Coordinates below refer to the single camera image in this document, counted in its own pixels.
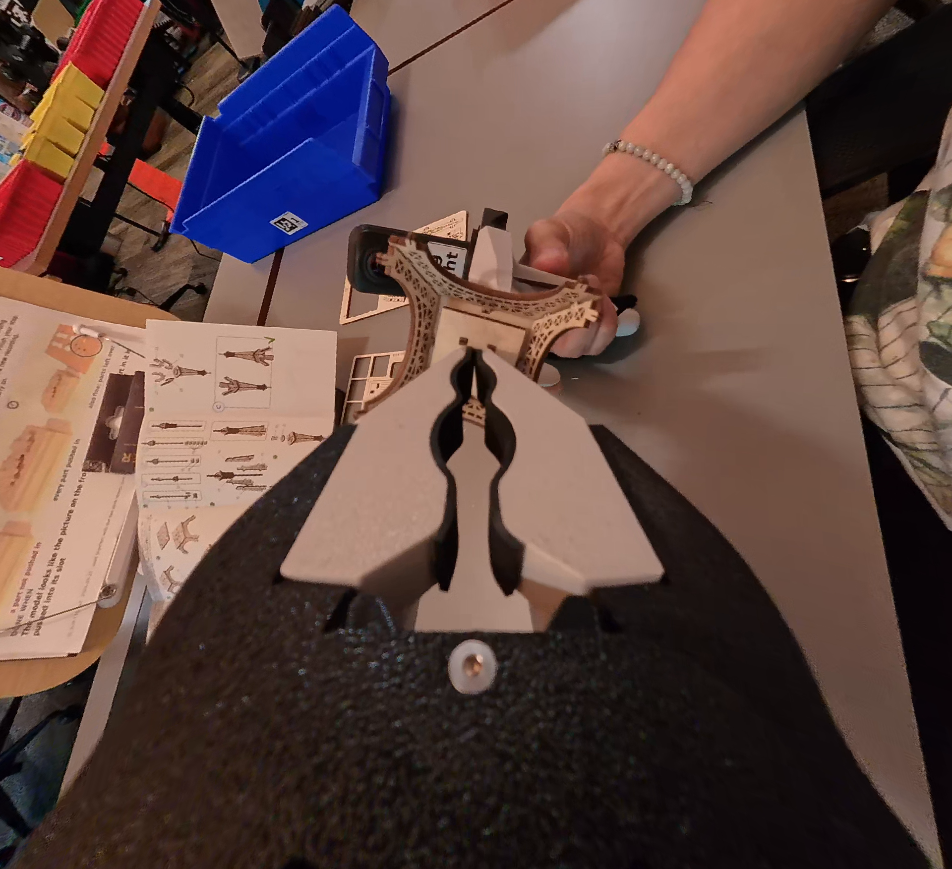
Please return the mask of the row of red bins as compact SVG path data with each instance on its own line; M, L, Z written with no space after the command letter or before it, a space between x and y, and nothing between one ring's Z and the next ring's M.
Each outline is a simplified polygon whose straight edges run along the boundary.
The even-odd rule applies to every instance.
M1 183L1 267L13 268L37 247L63 182L30 161L18 162Z
M143 8L141 0L91 0L61 56L54 79L72 64L105 90Z

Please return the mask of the laminated instruction sheet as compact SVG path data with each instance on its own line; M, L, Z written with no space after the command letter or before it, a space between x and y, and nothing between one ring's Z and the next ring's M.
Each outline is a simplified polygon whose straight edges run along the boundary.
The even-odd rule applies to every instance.
M1 657L78 654L116 593L131 474L86 473L112 374L144 371L146 332L1 303Z

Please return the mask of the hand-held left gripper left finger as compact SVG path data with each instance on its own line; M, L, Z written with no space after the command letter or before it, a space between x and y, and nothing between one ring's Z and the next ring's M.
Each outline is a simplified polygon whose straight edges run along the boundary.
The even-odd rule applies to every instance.
M457 563L456 482L475 350L457 348L356 424L280 573L382 598L397 615L449 589Z

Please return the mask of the row of yellow bins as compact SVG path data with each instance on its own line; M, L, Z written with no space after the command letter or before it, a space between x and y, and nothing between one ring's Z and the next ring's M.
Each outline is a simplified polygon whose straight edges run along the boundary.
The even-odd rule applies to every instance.
M77 66L66 64L31 114L31 127L10 166L29 161L65 181L104 95Z

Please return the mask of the wooden puzzle sheet with frames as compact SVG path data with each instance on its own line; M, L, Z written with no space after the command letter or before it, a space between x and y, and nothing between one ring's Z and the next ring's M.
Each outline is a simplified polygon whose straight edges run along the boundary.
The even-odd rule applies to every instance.
M343 390L340 422L354 423L368 403L381 395L392 382L406 352L362 354L354 358L351 374Z

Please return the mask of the folded assembly instruction leaflet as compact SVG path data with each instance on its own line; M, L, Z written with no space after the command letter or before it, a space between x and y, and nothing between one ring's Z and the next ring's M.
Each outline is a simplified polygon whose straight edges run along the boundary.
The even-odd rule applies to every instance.
M244 511L333 432L335 331L150 320L138 547L171 601Z

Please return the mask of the person's right hand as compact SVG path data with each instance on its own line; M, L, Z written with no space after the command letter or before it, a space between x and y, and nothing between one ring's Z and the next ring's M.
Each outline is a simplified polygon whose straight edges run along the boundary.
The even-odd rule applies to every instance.
M524 265L583 281L602 294L598 323L566 332L551 351L564 359L603 352L616 336L618 314L611 298L621 287L625 245L601 222L565 210L535 222L526 233L525 249Z

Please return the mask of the white panel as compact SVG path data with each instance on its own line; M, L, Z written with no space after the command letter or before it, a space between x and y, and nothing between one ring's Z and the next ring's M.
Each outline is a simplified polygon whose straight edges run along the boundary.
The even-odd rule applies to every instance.
M266 31L261 23L258 0L210 0L236 56L250 59L261 56Z

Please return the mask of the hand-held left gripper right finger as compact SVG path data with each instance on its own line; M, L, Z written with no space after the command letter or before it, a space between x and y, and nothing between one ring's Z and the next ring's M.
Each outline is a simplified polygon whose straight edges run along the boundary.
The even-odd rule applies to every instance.
M489 556L504 594L545 630L571 597L656 582L663 566L586 421L490 351L476 352Z

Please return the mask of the dark product card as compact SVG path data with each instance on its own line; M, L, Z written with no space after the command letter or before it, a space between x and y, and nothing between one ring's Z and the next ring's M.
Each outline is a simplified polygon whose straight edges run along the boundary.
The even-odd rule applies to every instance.
M145 373L110 375L82 471L134 474L144 416Z

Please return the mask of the wooden shelf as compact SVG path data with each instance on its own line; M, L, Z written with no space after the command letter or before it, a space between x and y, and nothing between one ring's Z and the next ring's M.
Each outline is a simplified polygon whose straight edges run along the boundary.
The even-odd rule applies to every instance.
M93 116L84 143L74 159L73 167L65 180L63 190L38 245L14 269L30 275L41 276L49 267L67 223L89 179L89 173L93 168L95 159L106 140L113 117L125 94L129 78L134 72L161 7L160 0L146 0L125 45L124 53L119 60L115 73L105 91L103 100Z

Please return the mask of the person's patterned top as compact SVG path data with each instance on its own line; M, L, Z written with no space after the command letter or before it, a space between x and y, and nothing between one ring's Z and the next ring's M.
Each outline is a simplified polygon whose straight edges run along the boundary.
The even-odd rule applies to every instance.
M844 318L858 399L950 527L950 123L919 187L866 229L871 256Z

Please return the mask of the blue plastic bin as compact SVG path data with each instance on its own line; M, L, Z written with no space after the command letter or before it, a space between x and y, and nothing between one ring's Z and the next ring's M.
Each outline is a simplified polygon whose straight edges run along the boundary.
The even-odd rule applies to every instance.
M387 69L344 9L326 10L203 120L171 231L250 264L377 201Z

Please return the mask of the triangular wooden puzzle sheet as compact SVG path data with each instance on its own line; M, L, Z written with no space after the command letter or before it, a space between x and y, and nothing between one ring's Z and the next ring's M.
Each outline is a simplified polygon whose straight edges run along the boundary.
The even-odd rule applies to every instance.
M470 227L466 210L456 211L415 231L434 263L459 276L470 265ZM351 231L347 276L339 323L347 325L376 314L407 306L409 299L384 270L378 256L387 252L392 236L411 233L381 225L363 224Z

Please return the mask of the person's right forearm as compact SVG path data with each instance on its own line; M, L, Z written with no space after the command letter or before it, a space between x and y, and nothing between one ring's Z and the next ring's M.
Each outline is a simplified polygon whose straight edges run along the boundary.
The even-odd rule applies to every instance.
M622 141L659 162L607 154L562 210L627 242L800 102L894 1L708 0L621 131Z

